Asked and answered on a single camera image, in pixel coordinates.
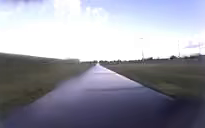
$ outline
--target utility pole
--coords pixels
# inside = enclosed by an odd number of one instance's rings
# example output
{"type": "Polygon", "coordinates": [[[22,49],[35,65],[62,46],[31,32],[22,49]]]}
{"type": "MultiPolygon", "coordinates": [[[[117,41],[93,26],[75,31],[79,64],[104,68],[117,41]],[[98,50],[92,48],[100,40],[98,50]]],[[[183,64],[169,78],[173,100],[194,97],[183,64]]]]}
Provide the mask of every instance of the utility pole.
{"type": "Polygon", "coordinates": [[[143,46],[141,45],[142,47],[142,61],[144,61],[144,51],[143,51],[143,46]]]}
{"type": "Polygon", "coordinates": [[[179,43],[179,40],[177,42],[177,45],[178,45],[178,57],[180,58],[181,57],[181,51],[180,51],[180,43],[179,43]]]}

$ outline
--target grass verge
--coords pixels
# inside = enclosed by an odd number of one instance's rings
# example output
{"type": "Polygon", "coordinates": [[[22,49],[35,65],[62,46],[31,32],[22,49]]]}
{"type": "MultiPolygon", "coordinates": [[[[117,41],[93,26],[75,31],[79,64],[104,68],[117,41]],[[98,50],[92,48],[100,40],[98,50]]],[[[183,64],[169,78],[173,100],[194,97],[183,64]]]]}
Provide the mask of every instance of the grass verge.
{"type": "Polygon", "coordinates": [[[105,67],[175,98],[201,99],[205,93],[205,67],[202,65],[117,64],[105,67]]]}
{"type": "Polygon", "coordinates": [[[79,75],[91,65],[0,54],[0,117],[45,95],[61,81],[79,75]]]}

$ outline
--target field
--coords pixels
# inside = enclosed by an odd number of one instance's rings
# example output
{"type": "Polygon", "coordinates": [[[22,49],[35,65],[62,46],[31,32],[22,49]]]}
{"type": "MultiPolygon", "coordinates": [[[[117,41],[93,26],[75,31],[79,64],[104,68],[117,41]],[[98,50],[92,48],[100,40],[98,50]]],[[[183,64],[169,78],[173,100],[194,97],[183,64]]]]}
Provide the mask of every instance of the field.
{"type": "Polygon", "coordinates": [[[58,60],[0,53],[0,116],[29,104],[55,86],[90,68],[78,60],[58,60]]]}
{"type": "Polygon", "coordinates": [[[175,98],[201,99],[205,67],[199,64],[114,64],[105,67],[175,98]]]}

